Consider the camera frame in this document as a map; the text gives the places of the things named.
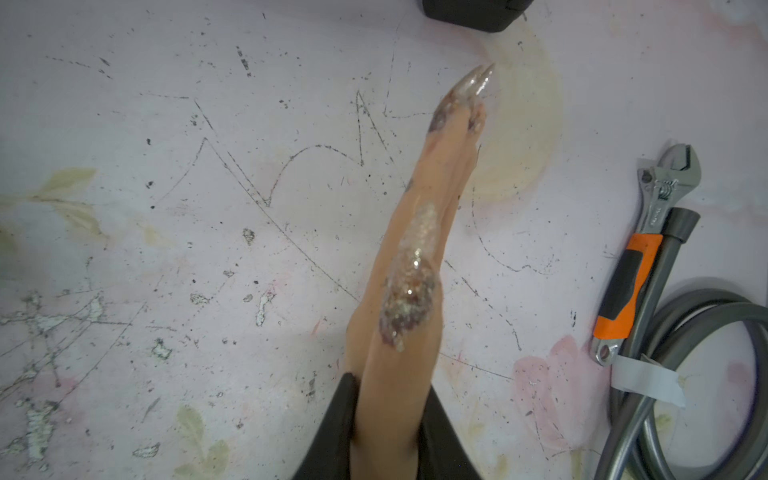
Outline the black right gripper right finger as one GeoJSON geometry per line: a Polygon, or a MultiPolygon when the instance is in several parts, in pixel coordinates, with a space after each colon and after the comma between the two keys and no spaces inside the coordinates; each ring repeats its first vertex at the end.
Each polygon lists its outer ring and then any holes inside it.
{"type": "Polygon", "coordinates": [[[419,427],[417,478],[480,479],[433,387],[430,388],[419,427]]]}

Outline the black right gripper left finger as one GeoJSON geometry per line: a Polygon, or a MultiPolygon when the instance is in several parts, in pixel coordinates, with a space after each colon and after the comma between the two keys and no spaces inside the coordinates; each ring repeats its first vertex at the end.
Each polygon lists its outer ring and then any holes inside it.
{"type": "Polygon", "coordinates": [[[293,475],[294,480],[351,478],[350,444],[358,394],[359,382],[352,373],[345,373],[304,459],[293,475]]]}

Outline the mannequin hand with glitter nails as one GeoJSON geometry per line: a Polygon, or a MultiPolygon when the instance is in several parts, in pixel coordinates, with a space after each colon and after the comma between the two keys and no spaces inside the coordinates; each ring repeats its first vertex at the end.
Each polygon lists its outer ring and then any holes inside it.
{"type": "Polygon", "coordinates": [[[440,269],[478,158],[494,68],[478,66],[440,101],[346,331],[359,382],[350,445],[354,479],[413,479],[418,436],[442,341],[440,269]]]}

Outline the black plastic tool case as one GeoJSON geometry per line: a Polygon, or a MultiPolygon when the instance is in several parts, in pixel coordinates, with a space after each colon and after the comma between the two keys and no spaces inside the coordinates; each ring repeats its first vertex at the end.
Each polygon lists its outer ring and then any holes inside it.
{"type": "Polygon", "coordinates": [[[422,0],[424,14],[433,20],[486,33],[508,28],[533,0],[422,0]]]}

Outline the orange handled adjustable wrench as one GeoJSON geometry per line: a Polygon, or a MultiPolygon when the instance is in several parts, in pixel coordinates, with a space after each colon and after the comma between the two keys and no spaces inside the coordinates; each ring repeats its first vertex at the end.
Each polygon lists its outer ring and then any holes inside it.
{"type": "Polygon", "coordinates": [[[635,232],[619,257],[598,309],[592,340],[593,360],[613,364],[639,319],[643,297],[664,240],[668,217],[678,202],[698,187],[701,165],[690,144],[670,146],[659,161],[637,172],[641,206],[635,232]]]}

